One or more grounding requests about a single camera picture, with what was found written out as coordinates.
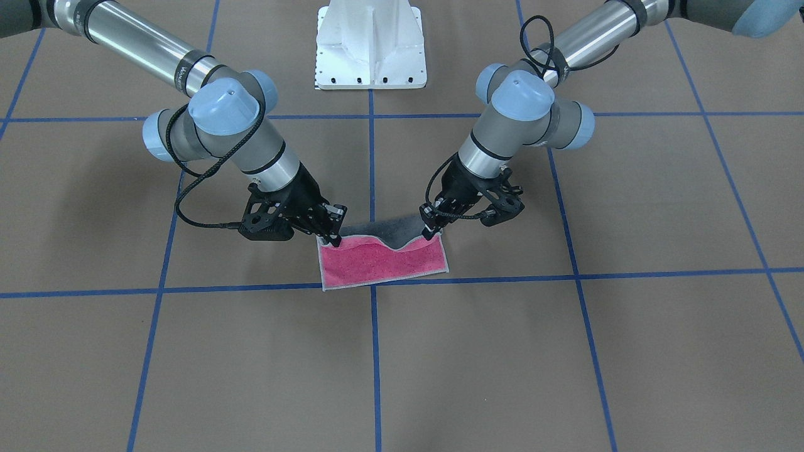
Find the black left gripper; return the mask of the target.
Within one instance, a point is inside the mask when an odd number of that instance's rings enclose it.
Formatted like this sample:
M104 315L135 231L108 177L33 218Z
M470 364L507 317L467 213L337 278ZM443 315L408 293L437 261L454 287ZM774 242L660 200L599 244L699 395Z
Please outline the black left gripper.
M460 162L458 157L450 157L444 162L445 171L440 178L440 192L432 204L420 206L420 217L424 222L424 238L432 240L444 228L442 217L468 217L466 212L473 208L481 198L490 200L491 205L473 217L497 217L499 209L492 200L491 193L502 183L502 171L493 178L482 178Z

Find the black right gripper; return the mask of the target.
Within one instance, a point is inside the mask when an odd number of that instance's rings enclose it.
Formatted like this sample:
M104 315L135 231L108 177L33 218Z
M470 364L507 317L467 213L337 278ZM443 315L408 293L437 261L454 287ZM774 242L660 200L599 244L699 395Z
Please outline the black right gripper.
M340 229L348 208L342 204L330 204L304 165L299 166L296 176L281 190L281 194L285 195L281 202L281 216L294 229L317 235L319 246L339 248L342 242Z

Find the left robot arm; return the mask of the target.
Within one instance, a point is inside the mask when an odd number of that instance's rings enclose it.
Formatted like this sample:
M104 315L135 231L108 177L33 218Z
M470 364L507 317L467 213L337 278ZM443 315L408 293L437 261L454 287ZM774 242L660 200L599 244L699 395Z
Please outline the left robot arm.
M534 48L522 42L523 59L491 64L479 74L475 94L485 103L484 112L459 151L437 170L438 195L425 195L420 206L424 238L432 239L460 218L491 227L519 215L523 191L510 182L511 158L523 146L577 149L594 134L594 112L557 97L555 87L571 73L609 59L643 29L685 18L762 38L801 12L801 1L606 1L560 33L545 17L533 16L532 22L545 23L549 40Z

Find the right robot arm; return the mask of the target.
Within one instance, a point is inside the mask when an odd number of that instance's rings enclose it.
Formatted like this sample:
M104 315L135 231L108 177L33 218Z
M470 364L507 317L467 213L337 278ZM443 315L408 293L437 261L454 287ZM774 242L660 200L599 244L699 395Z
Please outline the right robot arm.
M278 103L259 70L238 72L117 1L3 1L2 37L53 28L108 48L188 97L146 118L144 145L192 182L173 209L195 228L236 230L249 240L286 241L294 232L337 247L345 206L326 200L267 114ZM183 213L187 195L232 163L249 180L243 217L201 222Z

